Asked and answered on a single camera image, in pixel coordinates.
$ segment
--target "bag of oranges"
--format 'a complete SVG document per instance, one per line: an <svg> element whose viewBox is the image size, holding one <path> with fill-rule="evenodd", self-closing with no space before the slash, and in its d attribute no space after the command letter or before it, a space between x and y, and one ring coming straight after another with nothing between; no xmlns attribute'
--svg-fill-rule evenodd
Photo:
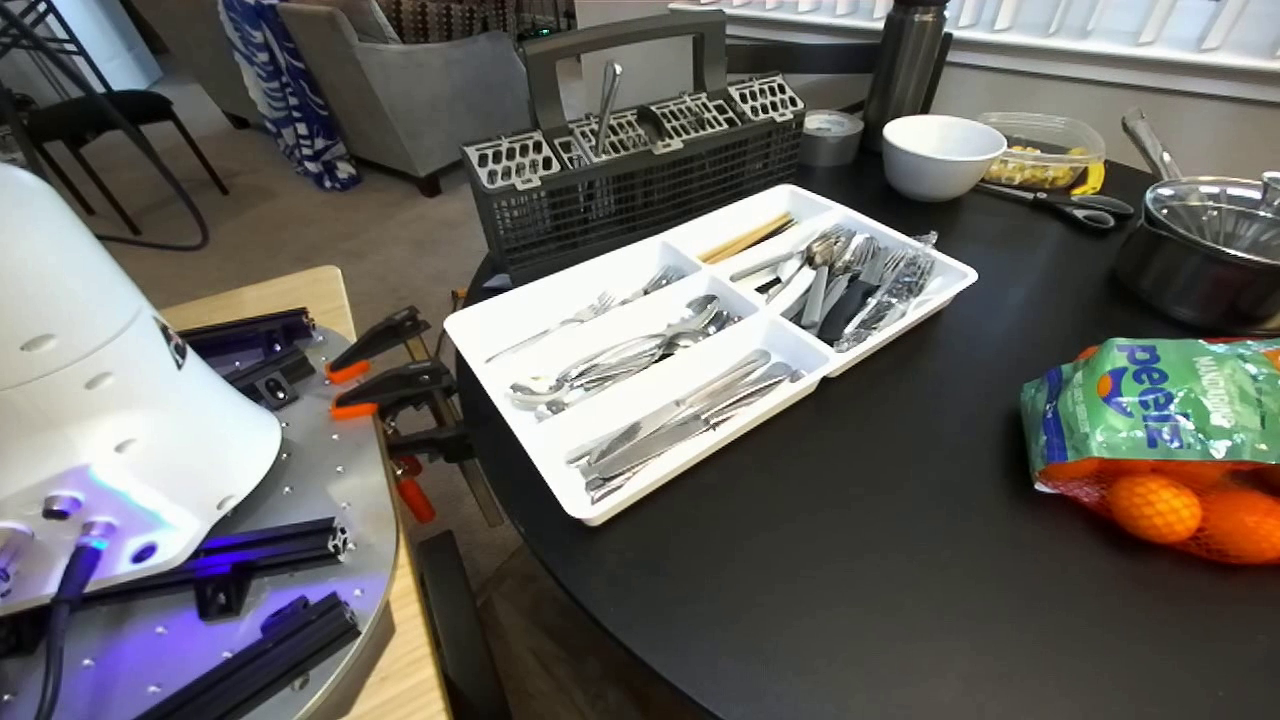
<svg viewBox="0 0 1280 720"><path fill-rule="evenodd" d="M1040 491L1221 562L1280 562L1280 345L1108 339L1020 390Z"/></svg>

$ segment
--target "metal pot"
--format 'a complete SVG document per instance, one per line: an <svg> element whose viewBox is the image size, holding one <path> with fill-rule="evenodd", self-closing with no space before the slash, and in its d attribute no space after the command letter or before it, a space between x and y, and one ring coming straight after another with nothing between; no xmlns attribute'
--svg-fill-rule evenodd
<svg viewBox="0 0 1280 720"><path fill-rule="evenodd" d="M1186 177L1143 114L1125 130L1159 170L1113 276L1179 325L1266 325L1280 316L1280 170L1266 180Z"/></svg>

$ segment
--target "white plastic cutlery tray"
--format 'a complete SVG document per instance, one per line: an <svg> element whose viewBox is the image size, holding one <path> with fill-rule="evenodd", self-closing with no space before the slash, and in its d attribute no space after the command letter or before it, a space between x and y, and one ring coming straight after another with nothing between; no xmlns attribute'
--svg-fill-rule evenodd
<svg viewBox="0 0 1280 720"><path fill-rule="evenodd" d="M789 215L789 223L766 239L748 239L751 226L777 223L777 215ZM933 262L923 290L854 348L819 339L785 316L768 290L735 284L743 269L806 253L823 226L873 234L892 262ZM967 284L975 284L967 262L817 190L777 183L659 234L460 306L446 329L562 509L580 524L605 524L806 399L823 376L842 376L892 345ZM584 468L592 468L592 450L621 431L679 411L679 402L761 348L777 362L796 366L796 379L743 399L725 424L653 450L613 479L607 491L587 491Z"/></svg>

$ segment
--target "table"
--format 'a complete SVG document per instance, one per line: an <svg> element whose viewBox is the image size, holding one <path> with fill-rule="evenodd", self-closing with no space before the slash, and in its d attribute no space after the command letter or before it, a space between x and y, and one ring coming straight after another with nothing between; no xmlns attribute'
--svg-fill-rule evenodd
<svg viewBox="0 0 1280 720"><path fill-rule="evenodd" d="M986 190L870 190L866 212L942 226L979 284L601 532L558 509L460 362L531 557L716 717L1278 717L1278 570L1179 559L1033 491L1020 383L1091 339L1174 330L1108 284L1117 239Z"/></svg>
<svg viewBox="0 0 1280 720"><path fill-rule="evenodd" d="M194 299L179 306L167 306L163 316L176 329L197 325L220 325L235 316L260 316L280 306L310 306L312 320L345 339L357 336L351 303L341 269L310 269L291 276L277 276L265 284L232 288L210 299ZM383 645L379 660L357 679L357 700L348 717L375 717L375 720L433 720L449 717L446 685L438 648L426 625L426 600L413 578L413 559L406 553L406 539L395 546L395 570L390 578L390 611L391 611L391 641Z"/></svg>

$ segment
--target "white bowl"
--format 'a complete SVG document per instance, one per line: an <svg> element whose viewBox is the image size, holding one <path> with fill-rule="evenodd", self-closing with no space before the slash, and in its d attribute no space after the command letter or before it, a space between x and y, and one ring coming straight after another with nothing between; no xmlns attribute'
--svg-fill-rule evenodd
<svg viewBox="0 0 1280 720"><path fill-rule="evenodd" d="M1008 138L967 114L895 114L884 124L884 180L923 205L955 199L987 170Z"/></svg>

